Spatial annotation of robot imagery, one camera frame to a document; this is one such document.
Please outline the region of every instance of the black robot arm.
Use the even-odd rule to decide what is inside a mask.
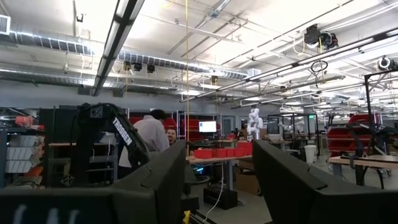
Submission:
[[[80,133],[76,141],[75,158],[72,158],[71,161],[71,175],[75,177],[74,182],[85,182],[84,173],[88,170],[90,152],[101,131],[121,136],[128,151],[129,162],[134,170],[149,161],[148,146],[138,135],[124,112],[117,106],[111,103],[96,105],[85,103],[78,108],[75,116]]]

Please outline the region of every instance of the yellow cable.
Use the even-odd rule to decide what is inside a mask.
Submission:
[[[304,35],[303,35],[303,50],[301,52],[296,51],[296,38],[293,39],[293,50],[294,52],[296,52],[297,55],[302,55],[305,52]]]
[[[173,5],[173,3],[174,3],[174,0],[171,0],[167,5],[163,5],[163,4],[162,4],[162,7],[163,7],[164,9],[168,9],[170,6]]]
[[[186,36],[188,37],[188,0],[185,0],[185,21],[187,23],[186,25]],[[188,57],[188,50],[189,50],[189,45],[188,45],[188,38],[185,41],[186,45],[186,52],[185,55],[187,56],[187,64],[185,67],[185,73],[187,75],[187,97],[189,97],[189,78],[188,78],[188,64],[189,64],[189,57]],[[186,141],[189,141],[189,100],[187,100],[187,139]],[[187,145],[187,156],[189,156],[189,145]]]

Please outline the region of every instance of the white bin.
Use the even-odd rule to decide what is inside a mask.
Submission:
[[[305,157],[307,158],[307,163],[314,163],[317,161],[317,146],[307,145],[304,146]]]

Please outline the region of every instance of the white shirt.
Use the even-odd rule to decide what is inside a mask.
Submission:
[[[163,152],[170,147],[162,122],[151,115],[145,115],[144,119],[134,124],[134,127],[142,140],[158,152]],[[123,147],[120,155],[119,166],[131,167],[126,147]]]

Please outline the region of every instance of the workbench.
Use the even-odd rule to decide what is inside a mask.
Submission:
[[[342,165],[349,165],[349,159],[341,158],[340,156],[329,158],[329,163],[333,166],[333,175],[342,177],[343,170]],[[398,157],[396,156],[383,156],[383,155],[371,155],[368,157],[362,157],[354,159],[354,166],[356,168],[356,184],[364,185],[364,175],[368,167],[377,169],[398,169]],[[384,188],[384,182],[382,181],[382,175],[379,170],[376,170],[379,174],[381,181],[381,187]]]
[[[222,162],[224,171],[226,172],[226,185],[229,190],[233,190],[233,161],[239,159],[252,158],[252,156],[243,157],[224,157],[224,158],[211,158],[211,159],[198,159],[193,156],[188,156],[187,160],[191,164],[209,164],[213,162]]]

